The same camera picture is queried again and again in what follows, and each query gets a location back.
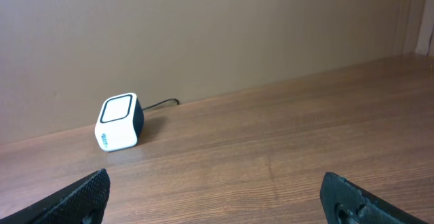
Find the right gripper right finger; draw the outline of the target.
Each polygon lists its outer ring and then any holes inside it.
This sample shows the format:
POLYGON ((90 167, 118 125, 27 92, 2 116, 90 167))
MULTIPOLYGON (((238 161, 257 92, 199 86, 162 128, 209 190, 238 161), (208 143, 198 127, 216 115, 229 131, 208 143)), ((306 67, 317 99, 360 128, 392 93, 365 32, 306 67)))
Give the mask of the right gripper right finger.
POLYGON ((328 224, 427 224, 333 172, 323 177, 320 200, 328 224))

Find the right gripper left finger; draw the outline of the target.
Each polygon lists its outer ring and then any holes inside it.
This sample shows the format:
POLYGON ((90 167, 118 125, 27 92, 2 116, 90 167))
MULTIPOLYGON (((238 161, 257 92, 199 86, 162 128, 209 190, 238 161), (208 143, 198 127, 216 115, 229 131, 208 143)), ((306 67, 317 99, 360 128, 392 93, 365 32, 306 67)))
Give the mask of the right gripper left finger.
POLYGON ((102 168, 61 190, 1 219, 2 224, 99 224, 109 200, 111 182, 102 168))

